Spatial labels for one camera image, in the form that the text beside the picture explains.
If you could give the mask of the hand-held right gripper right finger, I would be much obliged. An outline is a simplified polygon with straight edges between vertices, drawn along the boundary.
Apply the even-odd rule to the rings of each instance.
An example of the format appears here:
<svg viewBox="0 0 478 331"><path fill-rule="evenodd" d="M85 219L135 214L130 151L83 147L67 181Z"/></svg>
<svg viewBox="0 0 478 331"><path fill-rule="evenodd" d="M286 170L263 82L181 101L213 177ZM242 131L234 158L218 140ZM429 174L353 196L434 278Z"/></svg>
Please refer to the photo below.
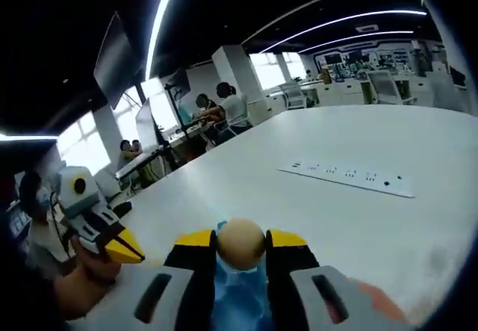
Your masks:
<svg viewBox="0 0 478 331"><path fill-rule="evenodd" d="M371 299L331 266L321 266L302 237L266 231L268 297L277 330L377 330Z"/></svg>

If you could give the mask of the person's left hand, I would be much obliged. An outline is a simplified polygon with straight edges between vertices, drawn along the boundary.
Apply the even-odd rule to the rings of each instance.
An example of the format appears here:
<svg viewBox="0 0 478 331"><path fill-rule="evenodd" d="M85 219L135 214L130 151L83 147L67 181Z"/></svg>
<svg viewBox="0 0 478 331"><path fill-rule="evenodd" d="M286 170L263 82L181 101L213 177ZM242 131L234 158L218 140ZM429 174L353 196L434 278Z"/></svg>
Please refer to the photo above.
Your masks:
<svg viewBox="0 0 478 331"><path fill-rule="evenodd" d="M101 256L90 252L81 245L79 237L73 235L70 239L77 259L86 270L87 278L100 286L113 286L120 274L122 265L111 260L108 256Z"/></svg>

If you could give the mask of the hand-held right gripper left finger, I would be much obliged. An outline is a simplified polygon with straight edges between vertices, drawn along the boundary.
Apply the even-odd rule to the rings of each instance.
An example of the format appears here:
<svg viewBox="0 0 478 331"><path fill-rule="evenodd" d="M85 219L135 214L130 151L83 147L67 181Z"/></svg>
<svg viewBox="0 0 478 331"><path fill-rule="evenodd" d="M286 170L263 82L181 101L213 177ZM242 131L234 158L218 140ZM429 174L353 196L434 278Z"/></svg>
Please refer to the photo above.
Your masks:
<svg viewBox="0 0 478 331"><path fill-rule="evenodd" d="M71 330L210 330L216 233L177 240L158 267L124 265L113 289Z"/></svg>

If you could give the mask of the person's right hand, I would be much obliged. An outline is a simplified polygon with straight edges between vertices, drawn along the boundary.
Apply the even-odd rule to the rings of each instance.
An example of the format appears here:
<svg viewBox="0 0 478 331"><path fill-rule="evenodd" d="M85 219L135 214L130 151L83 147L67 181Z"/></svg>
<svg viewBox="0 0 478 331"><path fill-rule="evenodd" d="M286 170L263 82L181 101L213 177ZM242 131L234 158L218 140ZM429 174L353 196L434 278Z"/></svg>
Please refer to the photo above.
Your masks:
<svg viewBox="0 0 478 331"><path fill-rule="evenodd" d="M408 323L403 310L381 288L358 279L349 278L349 281L370 297L372 307L376 311L393 320Z"/></svg>

